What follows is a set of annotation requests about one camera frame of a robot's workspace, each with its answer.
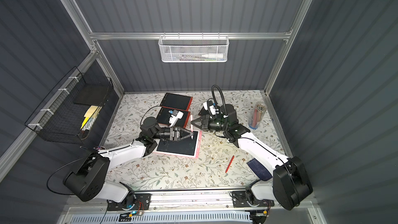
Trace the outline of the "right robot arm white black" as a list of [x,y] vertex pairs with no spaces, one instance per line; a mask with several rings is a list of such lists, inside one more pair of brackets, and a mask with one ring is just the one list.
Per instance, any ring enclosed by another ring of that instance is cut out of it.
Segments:
[[301,159],[288,157],[267,146],[239,123],[233,105],[203,107],[199,118],[192,119],[190,123],[202,131],[222,132],[223,138],[249,153],[271,174],[271,184],[258,181],[247,187],[246,199],[250,204],[273,200],[290,211],[313,193]]

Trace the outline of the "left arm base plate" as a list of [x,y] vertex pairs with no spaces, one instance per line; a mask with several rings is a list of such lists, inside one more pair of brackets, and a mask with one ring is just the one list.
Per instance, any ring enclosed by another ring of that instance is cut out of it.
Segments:
[[108,211],[146,211],[149,210],[151,194],[129,194],[120,203],[107,200]]

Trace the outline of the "red tablet front with scribbles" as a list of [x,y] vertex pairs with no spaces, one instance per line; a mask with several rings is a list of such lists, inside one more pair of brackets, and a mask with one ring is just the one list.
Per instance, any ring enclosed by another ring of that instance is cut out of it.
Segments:
[[[163,107],[161,108],[160,112],[157,115],[157,122],[161,127],[170,127],[169,118],[171,114],[169,113],[169,110],[175,110],[175,109]],[[183,117],[182,119],[179,119],[174,126],[185,128],[187,126],[191,113],[189,111],[181,111],[181,112],[183,112]]]

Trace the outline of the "pink white writing tablet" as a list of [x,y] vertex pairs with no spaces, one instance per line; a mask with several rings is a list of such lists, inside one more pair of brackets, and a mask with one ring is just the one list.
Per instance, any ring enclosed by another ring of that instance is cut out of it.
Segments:
[[159,141],[154,153],[196,159],[199,157],[201,139],[202,131],[194,130],[193,138],[181,141]]

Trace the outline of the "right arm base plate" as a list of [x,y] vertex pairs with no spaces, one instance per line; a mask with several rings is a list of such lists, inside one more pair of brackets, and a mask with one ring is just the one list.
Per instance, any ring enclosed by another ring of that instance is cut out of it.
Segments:
[[229,196],[232,198],[235,208],[242,207],[274,207],[273,200],[259,200],[250,190],[231,191]]

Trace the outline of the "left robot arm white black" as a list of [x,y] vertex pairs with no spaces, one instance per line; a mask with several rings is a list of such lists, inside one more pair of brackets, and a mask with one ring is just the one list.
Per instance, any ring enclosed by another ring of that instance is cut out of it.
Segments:
[[106,179],[111,169],[151,154],[159,141],[179,142],[193,137],[182,127],[161,127],[156,118],[146,118],[139,137],[132,143],[104,151],[93,151],[65,175],[63,185],[81,201],[103,199],[131,207],[136,201],[134,190],[125,183]]

